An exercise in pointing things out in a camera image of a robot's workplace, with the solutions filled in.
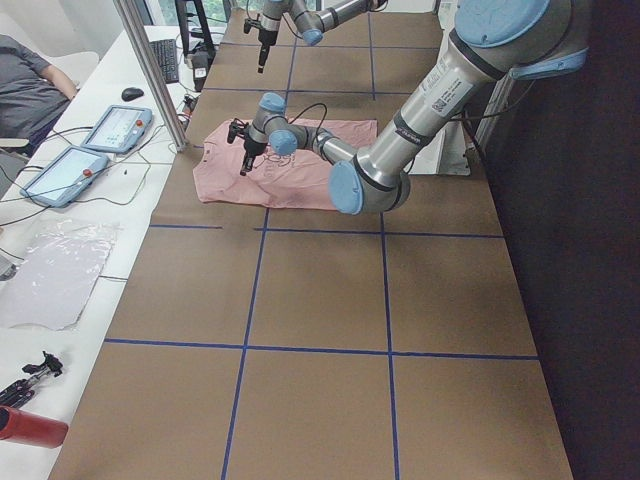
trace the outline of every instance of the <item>black wall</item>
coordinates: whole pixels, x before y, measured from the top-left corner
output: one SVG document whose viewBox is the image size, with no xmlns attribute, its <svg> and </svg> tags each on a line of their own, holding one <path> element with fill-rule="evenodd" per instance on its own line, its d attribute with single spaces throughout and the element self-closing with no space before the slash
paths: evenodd
<svg viewBox="0 0 640 480">
<path fill-rule="evenodd" d="M 640 479 L 640 2 L 596 1 L 585 67 L 499 128 L 487 173 L 575 479 Z"/>
</svg>

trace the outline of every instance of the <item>red cylinder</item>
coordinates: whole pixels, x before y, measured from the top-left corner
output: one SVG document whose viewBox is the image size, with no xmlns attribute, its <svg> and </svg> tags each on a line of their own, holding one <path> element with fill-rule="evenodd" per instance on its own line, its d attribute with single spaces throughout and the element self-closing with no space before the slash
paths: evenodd
<svg viewBox="0 0 640 480">
<path fill-rule="evenodd" d="M 62 445 L 69 425 L 11 407 L 0 407 L 0 440 L 56 448 Z"/>
</svg>

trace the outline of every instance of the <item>transparent plastic sheet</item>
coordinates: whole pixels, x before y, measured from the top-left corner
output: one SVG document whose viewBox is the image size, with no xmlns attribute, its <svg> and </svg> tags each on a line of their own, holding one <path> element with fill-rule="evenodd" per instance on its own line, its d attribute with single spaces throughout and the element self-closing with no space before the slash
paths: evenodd
<svg viewBox="0 0 640 480">
<path fill-rule="evenodd" d="M 61 330 L 78 321 L 115 244 L 117 227 L 65 218 L 42 222 L 0 293 L 0 326 Z"/>
</svg>

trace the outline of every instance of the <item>person's arm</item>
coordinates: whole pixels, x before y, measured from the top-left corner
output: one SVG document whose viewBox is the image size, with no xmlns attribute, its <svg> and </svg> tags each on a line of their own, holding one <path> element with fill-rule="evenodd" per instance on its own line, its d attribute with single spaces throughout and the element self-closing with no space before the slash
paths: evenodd
<svg viewBox="0 0 640 480">
<path fill-rule="evenodd" d="M 51 82 L 69 100 L 72 100 L 78 93 L 73 81 L 67 77 L 62 70 L 54 65 L 49 65 L 42 69 L 40 76 Z"/>
</svg>

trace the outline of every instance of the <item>computer mouse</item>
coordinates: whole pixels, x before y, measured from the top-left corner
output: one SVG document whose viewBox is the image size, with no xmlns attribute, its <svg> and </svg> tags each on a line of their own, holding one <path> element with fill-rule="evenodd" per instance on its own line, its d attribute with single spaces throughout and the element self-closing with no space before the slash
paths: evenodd
<svg viewBox="0 0 640 480">
<path fill-rule="evenodd" d="M 136 87 L 128 87 L 122 91 L 122 99 L 125 102 L 130 102 L 131 100 L 135 100 L 138 97 L 144 95 L 144 92 Z"/>
</svg>

